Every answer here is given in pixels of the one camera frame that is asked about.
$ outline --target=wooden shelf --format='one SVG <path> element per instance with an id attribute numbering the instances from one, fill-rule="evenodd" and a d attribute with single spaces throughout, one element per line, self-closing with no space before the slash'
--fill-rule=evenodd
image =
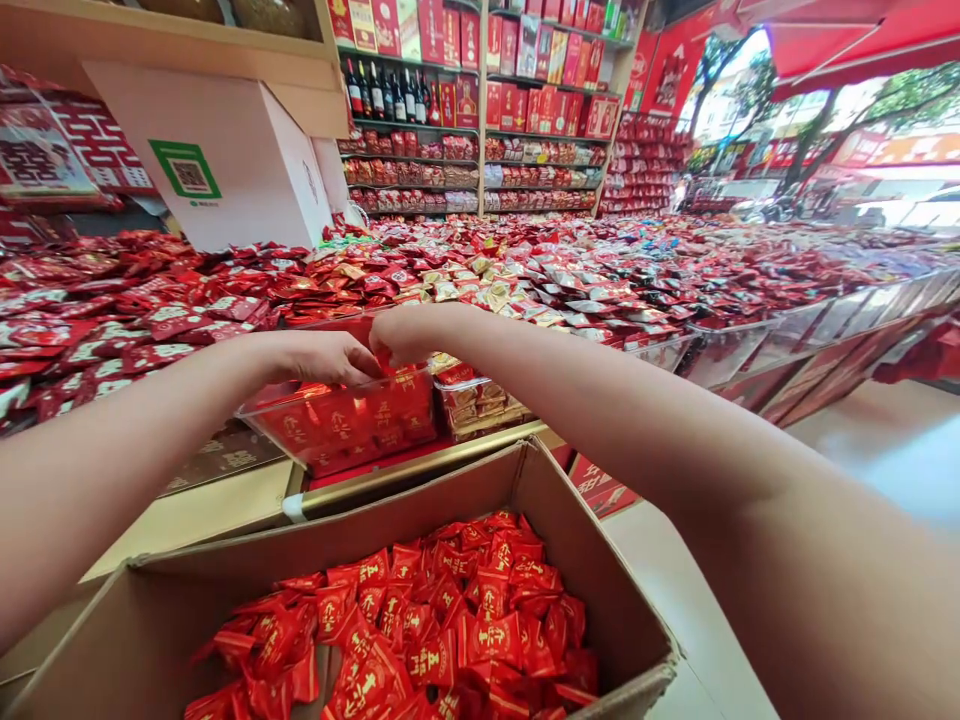
<path id="1" fill-rule="evenodd" d="M 308 18 L 332 38 L 329 15 Z M 305 133 L 348 137 L 337 48 L 93 0 L 0 0 L 0 62 L 99 97 L 85 60 L 260 80 Z"/>

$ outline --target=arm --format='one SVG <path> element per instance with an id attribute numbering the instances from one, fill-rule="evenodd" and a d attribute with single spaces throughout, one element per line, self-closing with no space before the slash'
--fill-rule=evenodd
<path id="1" fill-rule="evenodd" d="M 39 622 L 176 470 L 268 382 L 356 384 L 374 357 L 347 333 L 255 333 L 0 443 L 0 654 Z"/>
<path id="2" fill-rule="evenodd" d="M 465 305 L 392 310 L 372 342 L 473 365 L 660 507 L 783 717 L 960 714 L 956 555 L 817 453 L 636 358 Z"/>

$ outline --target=floor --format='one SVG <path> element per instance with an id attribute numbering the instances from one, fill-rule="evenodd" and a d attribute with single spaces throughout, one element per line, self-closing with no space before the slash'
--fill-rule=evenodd
<path id="1" fill-rule="evenodd" d="M 960 537 L 960 397 L 913 382 L 866 383 L 790 434 L 908 512 Z M 777 718 L 713 593 L 650 503 L 604 521 L 685 655 L 651 720 Z"/>

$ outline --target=wine bottle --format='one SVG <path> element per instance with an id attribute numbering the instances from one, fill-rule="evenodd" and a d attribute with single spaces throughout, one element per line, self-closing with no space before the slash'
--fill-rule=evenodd
<path id="1" fill-rule="evenodd" d="M 390 76 L 390 84 L 393 85 L 393 114 L 397 117 L 397 122 L 407 121 L 407 103 L 403 99 L 403 93 L 400 91 L 400 83 L 397 82 L 397 76 Z"/>
<path id="2" fill-rule="evenodd" d="M 413 84 L 410 82 L 410 68 L 403 69 L 404 85 L 403 98 L 407 105 L 407 122 L 417 121 L 417 99 L 413 92 Z"/>
<path id="3" fill-rule="evenodd" d="M 394 106 L 393 100 L 393 87 L 390 85 L 390 80 L 387 78 L 387 73 L 384 71 L 383 75 L 380 77 L 380 81 L 383 84 L 383 113 L 387 119 L 387 122 L 396 122 L 397 120 L 397 109 Z"/>
<path id="4" fill-rule="evenodd" d="M 423 82 L 420 79 L 420 71 L 415 71 L 413 76 L 413 99 L 414 109 L 417 112 L 417 125 L 427 124 L 427 106 L 423 98 Z"/>
<path id="5" fill-rule="evenodd" d="M 433 92 L 430 94 L 430 124 L 440 127 L 440 93 L 437 84 L 433 83 Z"/>
<path id="6" fill-rule="evenodd" d="M 350 110 L 354 117 L 363 115 L 363 101 L 360 99 L 360 85 L 357 83 L 357 77 L 353 74 L 353 63 L 347 58 L 347 94 L 350 96 Z"/>
<path id="7" fill-rule="evenodd" d="M 363 105 L 363 116 L 368 120 L 373 119 L 373 99 L 370 97 L 370 83 L 367 81 L 367 75 L 363 71 L 363 60 L 357 60 L 360 67 L 360 102 Z"/>
<path id="8" fill-rule="evenodd" d="M 383 105 L 383 85 L 380 83 L 380 76 L 377 74 L 377 64 L 370 61 L 370 99 L 373 104 L 374 120 L 386 120 L 386 109 Z"/>

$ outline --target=hand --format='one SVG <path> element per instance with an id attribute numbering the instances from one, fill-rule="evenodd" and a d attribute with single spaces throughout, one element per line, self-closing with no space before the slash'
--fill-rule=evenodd
<path id="1" fill-rule="evenodd" d="M 347 332 L 281 330 L 247 337 L 270 346 L 275 366 L 270 382 L 296 378 L 328 385 L 362 385 L 383 377 L 373 353 Z"/>

